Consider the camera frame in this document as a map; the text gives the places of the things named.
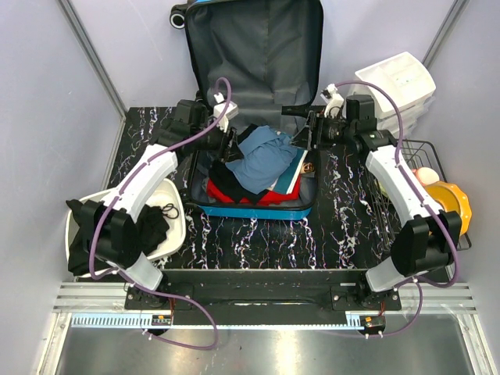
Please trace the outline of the blue garment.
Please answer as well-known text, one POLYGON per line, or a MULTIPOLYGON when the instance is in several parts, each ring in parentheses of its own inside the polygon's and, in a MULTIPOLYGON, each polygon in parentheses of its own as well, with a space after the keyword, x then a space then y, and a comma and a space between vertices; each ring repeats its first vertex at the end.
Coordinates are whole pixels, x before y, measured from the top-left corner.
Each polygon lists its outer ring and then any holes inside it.
POLYGON ((255 124, 241 134, 237 146, 242 157, 225 166, 246 191, 255 195, 270 188, 300 151, 287 134, 255 124))

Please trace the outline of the blue fish print suitcase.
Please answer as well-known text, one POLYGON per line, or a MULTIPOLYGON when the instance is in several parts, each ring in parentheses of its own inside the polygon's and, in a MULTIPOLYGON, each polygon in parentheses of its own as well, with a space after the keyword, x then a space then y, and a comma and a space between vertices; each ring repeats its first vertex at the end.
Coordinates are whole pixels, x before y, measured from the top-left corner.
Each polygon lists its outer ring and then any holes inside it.
POLYGON ((317 93, 323 36, 319 1, 183 1, 170 24, 184 30, 198 84, 196 98, 212 108, 216 79, 232 87, 238 132, 267 125, 297 134, 300 116, 283 106, 311 106, 317 93))

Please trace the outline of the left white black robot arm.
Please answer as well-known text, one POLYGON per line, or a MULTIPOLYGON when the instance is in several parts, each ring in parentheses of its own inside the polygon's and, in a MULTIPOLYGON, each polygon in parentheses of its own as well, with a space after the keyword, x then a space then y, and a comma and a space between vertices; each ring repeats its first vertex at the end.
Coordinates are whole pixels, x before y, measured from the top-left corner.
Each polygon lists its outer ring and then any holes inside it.
POLYGON ((226 148, 229 122, 237 114, 237 105, 222 94, 216 95, 213 111, 200 102, 180 101, 127 176, 100 201, 83 204, 80 233, 93 278, 100 277, 95 272, 99 259, 110 266, 110 272, 120 272, 141 289, 141 300, 151 309, 161 309, 168 302, 163 273, 141 248, 138 218, 156 188, 186 157, 226 148))

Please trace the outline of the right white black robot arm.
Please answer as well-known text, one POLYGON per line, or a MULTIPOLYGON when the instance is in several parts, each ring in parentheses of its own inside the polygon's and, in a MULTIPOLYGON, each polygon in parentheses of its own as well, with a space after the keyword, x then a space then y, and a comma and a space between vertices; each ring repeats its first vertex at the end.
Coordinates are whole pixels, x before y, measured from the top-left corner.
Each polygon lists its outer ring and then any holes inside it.
POLYGON ((424 280, 425 274, 456 264, 462 220, 425 191, 391 133, 378 130, 370 95, 351 95, 339 107, 337 115, 317 105, 285 106, 281 112, 305 118, 305 126, 291 140, 299 148, 315 151, 351 145, 395 208, 401 229, 388 258, 368 269, 345 294, 349 303, 376 309, 405 283, 424 280))

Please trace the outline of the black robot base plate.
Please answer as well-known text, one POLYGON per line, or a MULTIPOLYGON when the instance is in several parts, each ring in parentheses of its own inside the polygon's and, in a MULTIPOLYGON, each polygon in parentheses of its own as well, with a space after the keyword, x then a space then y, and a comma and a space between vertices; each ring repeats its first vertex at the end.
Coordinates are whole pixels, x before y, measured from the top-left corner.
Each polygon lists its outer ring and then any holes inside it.
POLYGON ((167 270, 165 293, 202 305, 314 305, 333 311, 402 310, 402 292, 372 292, 365 270, 167 270))

